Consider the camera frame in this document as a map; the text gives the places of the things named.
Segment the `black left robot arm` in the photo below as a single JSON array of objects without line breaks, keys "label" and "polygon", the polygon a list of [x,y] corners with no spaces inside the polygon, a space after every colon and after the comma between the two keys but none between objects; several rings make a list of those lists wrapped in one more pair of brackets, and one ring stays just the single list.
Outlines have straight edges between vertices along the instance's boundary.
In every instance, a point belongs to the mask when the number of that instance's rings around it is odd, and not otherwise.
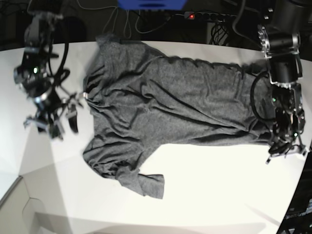
[{"label": "black left robot arm", "polygon": [[269,157],[308,152],[297,27],[281,19],[299,4],[280,0],[258,28],[265,59],[240,66],[170,57],[104,35],[84,80],[94,136],[83,152],[94,168],[148,157],[163,144],[269,145]]}]

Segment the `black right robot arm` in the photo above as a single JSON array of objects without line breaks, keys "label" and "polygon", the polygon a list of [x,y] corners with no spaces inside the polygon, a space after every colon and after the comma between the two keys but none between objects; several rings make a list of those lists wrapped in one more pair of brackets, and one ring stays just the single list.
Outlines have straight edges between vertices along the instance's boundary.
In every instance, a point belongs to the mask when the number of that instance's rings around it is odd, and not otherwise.
[{"label": "black right robot arm", "polygon": [[61,117],[66,116],[73,133],[78,133],[77,107],[81,107],[82,93],[70,93],[62,83],[69,77],[65,68],[69,51],[68,40],[64,41],[64,52],[60,65],[52,72],[54,32],[62,26],[61,14],[50,11],[32,11],[33,19],[25,31],[25,48],[22,62],[14,69],[14,82],[33,102],[37,110],[28,116],[23,125],[35,125],[38,131],[46,133],[51,139],[63,139],[64,129]]}]

